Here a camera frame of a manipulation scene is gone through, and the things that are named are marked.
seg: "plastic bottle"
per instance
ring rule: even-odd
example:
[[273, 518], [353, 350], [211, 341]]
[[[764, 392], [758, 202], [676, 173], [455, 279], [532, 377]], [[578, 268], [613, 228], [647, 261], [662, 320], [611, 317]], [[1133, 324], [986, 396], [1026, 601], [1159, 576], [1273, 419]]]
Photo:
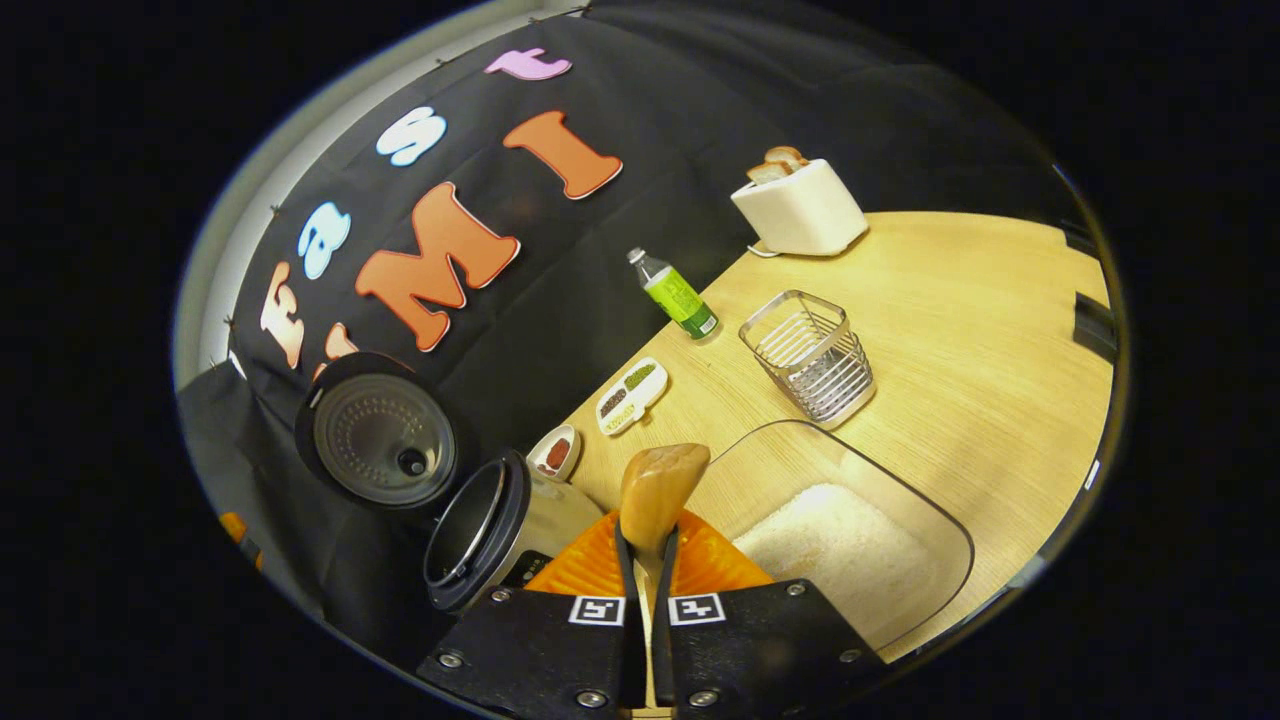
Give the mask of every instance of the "plastic bottle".
[[689, 337], [703, 340], [719, 325], [716, 313], [712, 313], [671, 263], [649, 256], [639, 247], [627, 252], [627, 260], [635, 265], [644, 291]]

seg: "white rice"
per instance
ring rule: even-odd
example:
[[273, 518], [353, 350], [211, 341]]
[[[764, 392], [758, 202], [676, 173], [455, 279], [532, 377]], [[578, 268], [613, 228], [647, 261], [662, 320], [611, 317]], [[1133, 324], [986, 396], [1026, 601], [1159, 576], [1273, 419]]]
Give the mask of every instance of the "white rice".
[[873, 648], [923, 619], [913, 609], [938, 574], [915, 537], [829, 483], [805, 488], [733, 544], [776, 580], [812, 580]]

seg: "wooden table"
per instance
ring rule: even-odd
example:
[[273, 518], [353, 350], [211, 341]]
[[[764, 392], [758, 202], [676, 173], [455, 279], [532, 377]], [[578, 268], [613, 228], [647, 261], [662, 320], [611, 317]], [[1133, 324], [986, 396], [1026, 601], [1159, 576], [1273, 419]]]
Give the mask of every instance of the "wooden table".
[[[975, 552], [960, 593], [881, 652], [892, 661], [998, 592], [1059, 524], [1093, 461], [1112, 369], [1071, 340], [1076, 291], [1105, 305], [1107, 292], [1098, 261], [1060, 229], [955, 213], [868, 220], [836, 258], [744, 252], [701, 293], [718, 336], [696, 345], [668, 323], [566, 421], [584, 443], [571, 480], [616, 509], [622, 470], [643, 448], [700, 442], [717, 457], [760, 425], [803, 418], [737, 329], [785, 290], [842, 306], [878, 391], [833, 434], [948, 511]], [[636, 302], [648, 302], [639, 287]], [[671, 384], [644, 420], [605, 437], [596, 401], [646, 355]], [[698, 492], [689, 507], [717, 527], [728, 520]]]

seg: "white toaster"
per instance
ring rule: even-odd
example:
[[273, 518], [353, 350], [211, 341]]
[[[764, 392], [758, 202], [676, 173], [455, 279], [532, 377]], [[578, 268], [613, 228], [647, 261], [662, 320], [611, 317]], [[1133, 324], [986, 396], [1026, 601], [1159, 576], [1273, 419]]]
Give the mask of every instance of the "white toaster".
[[838, 255], [867, 232], [854, 196], [820, 159], [785, 178], [748, 183], [730, 200], [772, 252]]

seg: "white wall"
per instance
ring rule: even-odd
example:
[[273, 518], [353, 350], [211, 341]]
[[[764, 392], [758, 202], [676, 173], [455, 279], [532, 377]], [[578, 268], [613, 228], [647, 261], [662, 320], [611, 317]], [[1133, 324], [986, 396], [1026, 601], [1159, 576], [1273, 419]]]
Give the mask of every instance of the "white wall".
[[227, 359], [227, 325], [241, 281], [271, 219], [325, 149], [357, 119], [449, 59], [588, 0], [492, 0], [436, 23], [351, 70], [282, 124], [239, 168], [196, 240], [174, 323], [174, 389]]

